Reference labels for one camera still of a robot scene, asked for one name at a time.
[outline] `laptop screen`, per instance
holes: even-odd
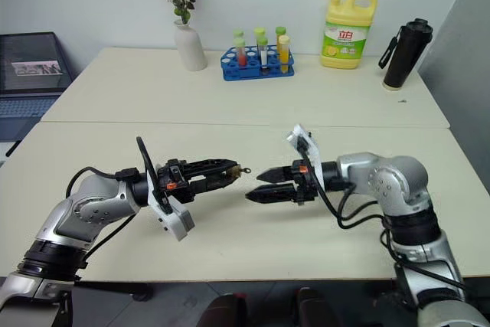
[[[54,33],[0,35],[0,94],[63,92],[71,82]]]

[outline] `robotic arm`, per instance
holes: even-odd
[[[137,143],[145,173],[127,168],[109,175],[87,167],[73,177],[66,199],[50,213],[17,270],[8,275],[0,289],[0,311],[10,299],[63,305],[74,282],[80,279],[77,271],[87,266],[87,258],[129,223],[141,207],[149,206],[164,229],[181,240],[194,227],[184,203],[193,201],[196,194],[230,185],[241,172],[250,172],[225,159],[193,163],[173,159],[155,171],[140,137]],[[74,182],[87,171],[95,174],[87,176],[71,194]],[[197,176],[204,178],[192,181]],[[125,217],[120,227],[93,247],[105,226]]]
[[[465,286],[444,231],[439,228],[426,186],[428,175],[415,158],[384,158],[364,152],[321,162],[319,150],[301,126],[287,137],[302,156],[291,166],[271,168],[257,178],[272,183],[247,193],[259,203],[293,201],[303,204],[321,195],[342,228],[342,209],[350,194],[369,195],[381,206],[383,216],[371,215],[358,221],[380,218],[387,235],[387,248],[395,260],[397,283],[409,305],[419,310],[419,326],[440,327],[451,322],[489,326],[486,319],[465,303]],[[293,180],[292,183],[279,184]],[[344,190],[338,209],[324,191]]]

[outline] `red liquid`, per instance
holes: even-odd
[[[247,56],[243,53],[238,53],[238,65],[241,67],[247,66]]]

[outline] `white vase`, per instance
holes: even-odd
[[[198,33],[189,25],[183,25],[181,20],[174,23],[176,26],[175,44],[185,69],[193,72],[204,69],[207,66],[207,60],[202,51]]]

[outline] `laptop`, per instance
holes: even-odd
[[[0,142],[22,140],[73,81],[53,32],[0,35]]]

